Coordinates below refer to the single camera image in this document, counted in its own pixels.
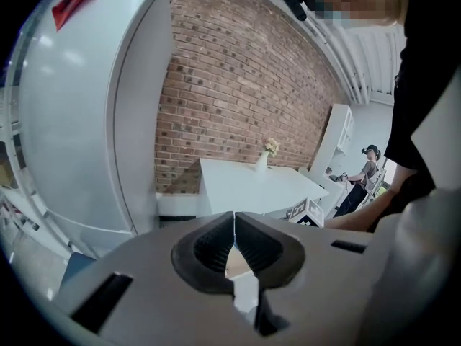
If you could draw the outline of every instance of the floor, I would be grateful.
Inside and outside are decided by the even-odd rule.
[[[1,246],[16,275],[51,300],[59,291],[67,260],[19,231],[13,223],[2,222],[0,233]]]

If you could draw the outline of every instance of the black slot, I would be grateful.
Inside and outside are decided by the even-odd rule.
[[[133,279],[112,274],[72,315],[72,319],[89,331],[97,333],[122,298]]]
[[[343,249],[350,252],[356,252],[357,254],[363,254],[367,248],[365,245],[354,244],[353,242],[347,242],[337,239],[331,244],[332,247],[337,247],[338,249]]]

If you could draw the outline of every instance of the white table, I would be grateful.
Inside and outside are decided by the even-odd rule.
[[[197,216],[225,211],[269,213],[288,209],[302,199],[317,200],[328,191],[287,167],[258,174],[253,164],[200,159],[202,179]]]

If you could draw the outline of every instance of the black shirt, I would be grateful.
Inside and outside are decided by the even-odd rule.
[[[434,189],[434,183],[411,135],[431,111],[460,64],[460,0],[409,0],[406,46],[395,79],[393,120],[385,156],[416,169],[378,221],[401,213],[406,205]]]

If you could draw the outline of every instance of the white wall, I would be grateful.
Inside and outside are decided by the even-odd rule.
[[[346,172],[349,176],[360,172],[367,158],[360,151],[370,144],[381,150],[379,165],[384,162],[384,152],[388,145],[393,107],[371,102],[368,105],[351,105],[355,126],[354,135],[346,156],[332,165],[334,174]]]

